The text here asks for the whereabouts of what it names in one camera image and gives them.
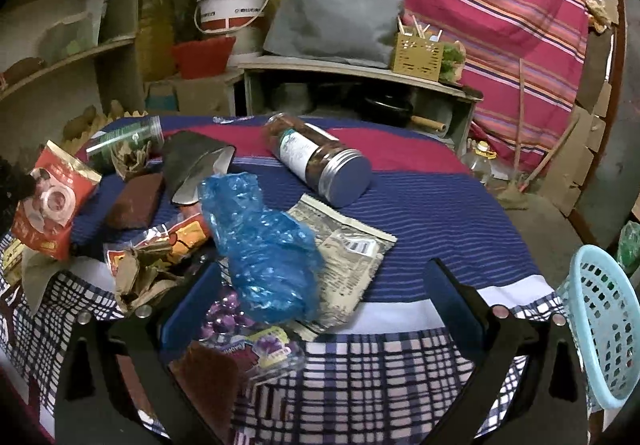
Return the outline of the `blue plastic bag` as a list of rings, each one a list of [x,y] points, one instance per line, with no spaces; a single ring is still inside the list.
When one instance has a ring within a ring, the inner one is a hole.
[[[198,184],[198,197],[248,316],[263,324],[313,321],[324,260],[312,230],[268,208],[254,174],[209,176]]]

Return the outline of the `dark red scouring pad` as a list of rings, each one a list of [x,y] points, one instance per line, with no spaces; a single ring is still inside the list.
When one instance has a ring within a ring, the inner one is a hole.
[[[224,444],[230,444],[231,418],[240,388],[236,362],[224,353],[192,342],[181,357],[169,363],[177,379],[206,425]]]

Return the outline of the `light blue plastic basket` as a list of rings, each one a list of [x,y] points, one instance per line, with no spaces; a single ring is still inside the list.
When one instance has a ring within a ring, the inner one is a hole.
[[[620,409],[639,382],[639,301],[608,252],[580,247],[558,289],[593,409]]]

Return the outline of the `striped plaid tablecloth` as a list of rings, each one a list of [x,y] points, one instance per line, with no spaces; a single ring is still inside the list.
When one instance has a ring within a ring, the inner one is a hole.
[[[164,116],[165,135],[189,130],[236,147],[235,172],[258,176],[265,202],[287,210],[310,191],[271,156],[262,140],[264,118]],[[561,301],[539,272],[510,218],[441,142],[400,128],[356,120],[309,120],[359,149],[371,162],[370,188],[341,209],[397,238],[344,329],[306,345],[304,368],[258,389],[258,401],[239,402],[232,425],[240,444],[419,444],[457,397],[473,364],[454,347],[425,288],[425,265],[443,261],[460,283],[487,304],[515,316],[542,319]],[[73,225],[80,255],[102,257],[104,243],[126,243],[135,233],[109,233],[103,217],[122,189],[105,176]],[[44,436],[53,432],[53,405],[73,319],[88,309],[115,318],[111,293],[98,286],[98,264],[82,278],[62,272],[36,315],[24,299],[1,315],[1,371],[27,402],[37,383],[36,415]]]

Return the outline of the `purple candy blister pack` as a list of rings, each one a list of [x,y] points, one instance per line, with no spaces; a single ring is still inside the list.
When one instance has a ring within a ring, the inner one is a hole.
[[[231,357],[247,384],[285,377],[305,361],[303,349],[285,329],[253,321],[228,285],[207,309],[198,341]]]

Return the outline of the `orange yellow candy wrapper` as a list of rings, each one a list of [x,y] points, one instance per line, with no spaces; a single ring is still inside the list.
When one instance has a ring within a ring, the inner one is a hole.
[[[209,229],[201,213],[179,214],[170,222],[142,231],[126,243],[104,245],[104,261],[113,276],[119,261],[129,250],[158,253],[161,260],[177,264],[203,246],[208,238]]]

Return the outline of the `red snack packet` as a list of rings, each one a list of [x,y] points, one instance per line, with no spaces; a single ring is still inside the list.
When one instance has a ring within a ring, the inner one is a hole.
[[[48,140],[30,176],[35,191],[18,202],[11,233],[29,249],[66,261],[73,220],[102,175]]]

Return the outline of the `brown scouring pad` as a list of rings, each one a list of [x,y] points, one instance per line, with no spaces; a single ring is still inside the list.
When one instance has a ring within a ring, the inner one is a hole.
[[[149,228],[164,191],[162,173],[144,174],[130,179],[108,211],[108,228]]]

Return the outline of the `beige printed snack wrapper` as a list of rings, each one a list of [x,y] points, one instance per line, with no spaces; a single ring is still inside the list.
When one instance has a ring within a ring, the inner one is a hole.
[[[311,342],[349,322],[397,238],[345,216],[309,194],[303,194],[288,214],[312,230],[324,260],[318,272],[317,318],[288,325],[300,339]]]

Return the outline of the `clear oil bottle yellow cap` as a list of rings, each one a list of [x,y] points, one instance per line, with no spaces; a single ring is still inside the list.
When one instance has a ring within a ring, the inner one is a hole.
[[[492,176],[491,162],[496,158],[497,153],[491,149],[488,142],[480,140],[469,148],[461,161],[475,178],[486,186]]]

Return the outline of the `green label clear jar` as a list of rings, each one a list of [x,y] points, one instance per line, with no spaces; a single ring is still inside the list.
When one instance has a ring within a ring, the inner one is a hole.
[[[162,124],[158,116],[144,116],[114,131],[91,139],[86,148],[90,165],[100,172],[115,168],[114,159],[132,163],[142,153],[145,158],[156,156],[164,145]]]

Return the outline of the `dark grey foil pouch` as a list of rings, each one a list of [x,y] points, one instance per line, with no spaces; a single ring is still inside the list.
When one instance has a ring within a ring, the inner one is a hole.
[[[226,175],[236,148],[200,133],[179,131],[162,148],[163,178],[169,199],[178,205],[200,201],[198,186],[212,175]]]

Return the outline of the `yellow egg carton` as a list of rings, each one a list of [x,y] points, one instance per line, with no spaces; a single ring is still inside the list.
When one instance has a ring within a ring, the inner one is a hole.
[[[119,116],[110,113],[105,116],[103,113],[97,113],[92,121],[87,120],[84,116],[76,116],[76,118],[68,121],[63,127],[63,138],[60,144],[61,148],[66,152],[75,156],[88,140],[96,135],[99,131],[103,131],[116,120],[121,119],[141,119],[146,116],[146,112],[128,112],[125,111]]]

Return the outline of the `brown spice jar silver lid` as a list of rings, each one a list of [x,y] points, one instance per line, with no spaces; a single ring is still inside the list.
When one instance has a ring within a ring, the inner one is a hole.
[[[372,182],[372,165],[361,151],[297,116],[275,113],[262,133],[273,156],[334,208],[355,202]]]

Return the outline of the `grey low shelf unit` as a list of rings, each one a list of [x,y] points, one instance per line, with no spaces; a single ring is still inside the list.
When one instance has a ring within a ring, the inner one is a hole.
[[[235,116],[285,111],[309,118],[359,119],[359,101],[407,99],[417,116],[446,123],[445,132],[409,124],[406,130],[465,153],[475,108],[483,94],[460,84],[431,82],[369,67],[282,56],[259,56],[239,64],[233,85]]]

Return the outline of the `red plastic basket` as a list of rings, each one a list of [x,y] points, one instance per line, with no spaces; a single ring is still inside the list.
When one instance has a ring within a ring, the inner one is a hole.
[[[234,44],[233,36],[215,36],[172,46],[171,56],[183,80],[209,78],[226,71]]]

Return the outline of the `yellow utensil holder box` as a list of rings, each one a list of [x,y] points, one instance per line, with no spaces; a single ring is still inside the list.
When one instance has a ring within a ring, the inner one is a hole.
[[[390,70],[416,79],[439,80],[444,44],[398,33]]]

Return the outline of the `large amber oil jug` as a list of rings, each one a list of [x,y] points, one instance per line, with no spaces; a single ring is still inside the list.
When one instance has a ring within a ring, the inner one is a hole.
[[[139,0],[138,12],[136,49],[142,81],[166,79],[175,73],[174,5],[171,0]]]

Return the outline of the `white plastic bucket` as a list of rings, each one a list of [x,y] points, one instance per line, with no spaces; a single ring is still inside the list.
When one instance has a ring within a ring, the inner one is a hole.
[[[227,34],[265,17],[270,0],[196,0],[195,27],[204,34]]]

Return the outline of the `grey cloth bag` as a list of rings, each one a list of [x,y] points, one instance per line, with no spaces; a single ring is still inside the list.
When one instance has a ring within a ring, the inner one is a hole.
[[[283,57],[386,69],[405,0],[281,0],[264,49]]]

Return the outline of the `wooden handled broom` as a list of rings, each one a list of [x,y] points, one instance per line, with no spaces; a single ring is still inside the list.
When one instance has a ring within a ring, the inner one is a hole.
[[[509,184],[497,196],[497,200],[505,210],[526,210],[528,207],[524,192],[518,188],[520,178],[520,161],[522,150],[522,135],[525,120],[525,74],[524,60],[518,60],[518,125],[515,134],[515,150],[513,159],[513,171]]]

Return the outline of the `wooden wall shelf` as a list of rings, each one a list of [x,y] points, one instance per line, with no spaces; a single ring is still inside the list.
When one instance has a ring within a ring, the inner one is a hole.
[[[1,156],[32,161],[64,125],[143,108],[138,0],[1,0]]]

